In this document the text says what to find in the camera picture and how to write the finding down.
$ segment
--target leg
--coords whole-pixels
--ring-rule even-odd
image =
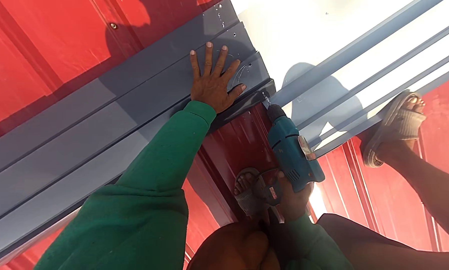
[[[424,103],[412,99],[405,106],[420,113]],[[449,174],[417,156],[412,150],[413,145],[414,140],[382,142],[376,155],[409,182],[431,215],[449,234]]]
[[[356,270],[449,270],[449,252],[415,250],[335,214],[317,222],[338,244]]]

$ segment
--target foot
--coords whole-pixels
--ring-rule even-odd
[[[254,175],[250,173],[244,173],[238,177],[238,181],[234,183],[234,194],[239,195],[245,192],[248,188],[251,187],[251,184],[254,181]]]
[[[241,175],[238,176],[237,181],[235,181],[235,183],[234,183],[234,195],[238,196],[239,194],[252,188],[253,185],[256,185],[255,181],[256,181],[256,175],[249,173],[249,172],[242,173]],[[262,209],[255,212],[254,214],[251,214],[250,215],[251,220],[252,221],[263,220],[264,222],[269,224],[267,208],[265,207],[264,202],[261,202],[260,204],[262,204]]]
[[[422,114],[424,107],[425,107],[424,100],[412,96],[403,104],[402,108]],[[376,157],[380,161],[386,162],[386,160],[389,160],[389,158],[393,158],[393,156],[396,154],[396,151],[405,149],[413,150],[415,142],[416,142],[415,139],[382,142],[376,149]]]

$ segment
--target fingers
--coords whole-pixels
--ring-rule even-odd
[[[197,63],[196,51],[191,50],[191,52],[189,52],[189,58],[191,60],[191,67],[193,68],[193,78],[194,80],[197,80],[201,77],[201,73],[199,71],[199,64]]]
[[[280,182],[281,190],[283,191],[283,196],[287,197],[294,193],[291,182],[289,182],[289,180],[286,178],[286,176],[282,171],[279,171],[278,173],[278,181]]]
[[[211,66],[213,65],[213,44],[211,41],[206,42],[206,53],[204,57],[204,73],[203,76],[211,74]]]
[[[233,88],[228,94],[228,103],[233,103],[241,93],[246,90],[245,84],[238,84],[235,88]]]
[[[241,63],[241,61],[239,60],[234,60],[231,65],[229,66],[229,68],[226,70],[226,72],[223,74],[223,76],[221,76],[222,78],[224,78],[227,82],[229,80],[231,80],[231,78],[233,77],[233,75],[236,73],[236,70],[239,67],[239,64]]]
[[[223,45],[221,47],[220,56],[218,57],[218,61],[216,62],[216,66],[213,70],[213,76],[214,77],[220,77],[221,72],[223,71],[224,62],[226,61],[226,57],[228,56],[228,47],[226,45]]]

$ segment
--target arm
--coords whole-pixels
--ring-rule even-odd
[[[243,92],[226,86],[234,61],[221,76],[227,48],[211,73],[212,44],[203,76],[191,51],[192,101],[174,114],[116,184],[101,187],[60,233],[35,269],[180,269],[188,209],[181,189],[209,125]]]
[[[297,193],[283,172],[278,173],[283,190],[283,198],[279,205],[286,227],[294,238],[294,244],[300,255],[299,260],[289,262],[287,269],[353,269],[352,264],[342,254],[338,245],[318,224],[313,224],[306,213],[306,204],[312,187],[306,187]]]

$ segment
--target person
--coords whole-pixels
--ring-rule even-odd
[[[212,69],[213,45],[208,42],[202,74],[196,52],[190,52],[194,72],[191,101],[161,128],[116,184],[89,196],[35,269],[182,269],[188,212],[181,187],[216,114],[246,88],[240,84],[226,92],[239,65],[235,60],[222,73],[227,50],[221,48]],[[406,133],[410,122],[401,115],[402,110],[420,114],[424,104],[416,95],[401,96],[398,104],[384,125],[397,133],[389,136],[392,133],[386,127],[375,133],[377,137],[365,150],[368,165],[388,163],[399,171],[449,233],[449,175],[414,155],[410,149],[414,131]],[[409,118],[419,119],[416,114]],[[389,125],[401,118],[405,121]],[[399,137],[403,131],[407,137]],[[252,170],[240,173],[235,181],[237,198],[252,188],[257,178]],[[312,185],[294,193],[282,172],[278,180],[283,189],[279,211],[287,233],[283,236],[293,247],[293,255],[284,264],[279,255],[283,245],[276,244],[273,228],[267,225],[272,223],[272,215],[266,220],[266,211],[257,208],[249,221],[228,224],[212,233],[188,269],[449,269],[449,253],[414,250],[346,218],[325,214],[317,224],[311,223],[305,205]]]

